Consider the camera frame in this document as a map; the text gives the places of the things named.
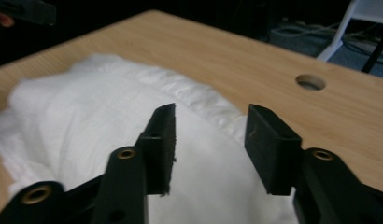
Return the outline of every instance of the white towel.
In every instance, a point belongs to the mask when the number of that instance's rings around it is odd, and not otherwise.
[[[12,92],[0,155],[13,188],[53,179],[71,189],[102,174],[110,152],[133,146],[154,109],[170,103],[177,162],[170,195],[149,196],[149,223],[296,223],[291,197],[266,195],[243,148],[246,116],[207,85],[115,55]]]

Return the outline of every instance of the screw hole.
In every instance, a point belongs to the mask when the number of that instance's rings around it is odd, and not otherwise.
[[[121,210],[113,211],[109,215],[110,222],[120,222],[125,219],[125,212]]]
[[[35,204],[40,203],[47,199],[51,195],[51,187],[49,185],[40,186],[35,189],[31,189],[22,197],[22,203]]]
[[[332,161],[333,155],[326,151],[313,151],[313,155],[323,161]]]
[[[122,151],[119,152],[118,154],[118,158],[119,159],[130,159],[132,158],[134,155],[136,154],[135,150],[133,149],[130,149],[130,148],[127,148],[127,149],[123,149]]]
[[[296,82],[309,91],[320,91],[326,87],[325,81],[315,75],[302,74],[296,78]]]
[[[151,133],[150,137],[160,137],[160,135],[158,133]]]

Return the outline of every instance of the round hole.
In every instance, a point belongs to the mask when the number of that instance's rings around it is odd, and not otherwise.
[[[130,159],[136,154],[135,150],[126,148],[119,152],[118,158],[119,159]]]
[[[51,187],[48,185],[31,189],[22,197],[22,203],[35,204],[47,199],[51,194]]]
[[[333,160],[333,155],[326,151],[313,151],[313,155],[323,161],[331,161]]]
[[[321,77],[303,74],[296,78],[297,84],[309,91],[320,91],[326,87],[325,80]]]
[[[125,212],[121,210],[113,211],[109,215],[110,222],[120,222],[125,219]]]
[[[366,224],[367,223],[369,223],[369,224],[376,224],[377,223],[377,221],[375,220],[374,217],[371,217],[367,214],[359,213],[358,216],[360,217],[360,219],[363,223],[366,223]]]

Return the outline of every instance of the floor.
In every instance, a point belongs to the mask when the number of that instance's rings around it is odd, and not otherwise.
[[[298,24],[287,23],[286,26],[272,29],[269,32],[269,38],[266,42],[282,47],[283,49],[317,57],[332,41],[333,34],[298,35],[294,33],[294,30],[289,32],[288,29],[284,28],[294,26],[300,27]],[[329,63],[339,64],[360,71],[368,60],[370,53],[375,49],[375,44],[355,39],[346,40],[345,42],[345,45],[332,56]],[[383,54],[369,75],[383,77]]]

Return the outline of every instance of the brass insert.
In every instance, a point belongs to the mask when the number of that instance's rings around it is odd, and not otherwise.
[[[132,158],[135,154],[136,154],[135,150],[133,150],[133,149],[131,149],[131,148],[126,148],[126,149],[123,149],[122,151],[119,152],[119,154],[118,154],[118,158],[119,158],[119,159],[122,159],[122,160],[130,159],[130,158]]]
[[[332,161],[334,159],[331,153],[321,150],[313,151],[313,156],[323,161]]]
[[[21,199],[24,204],[35,204],[40,203],[47,199],[51,195],[51,187],[49,185],[44,185],[31,189],[27,192]]]

